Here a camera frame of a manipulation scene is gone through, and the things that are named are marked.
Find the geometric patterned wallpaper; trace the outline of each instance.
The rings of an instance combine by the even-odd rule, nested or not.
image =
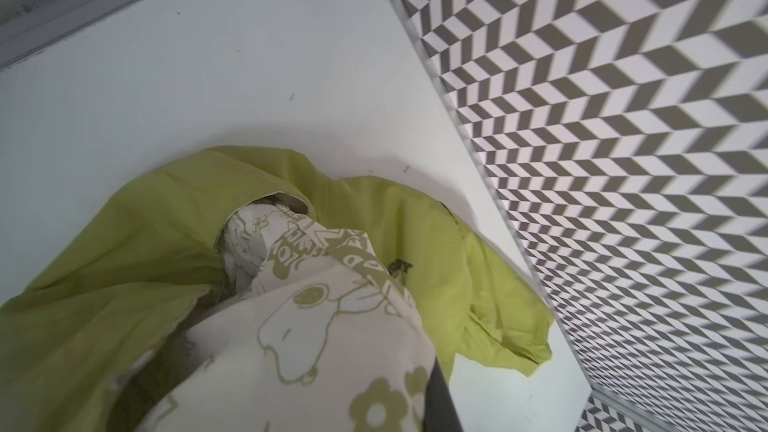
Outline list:
[[[596,384],[768,430],[768,0],[401,0]]]
[[[615,408],[590,396],[575,432],[643,432],[643,427]]]

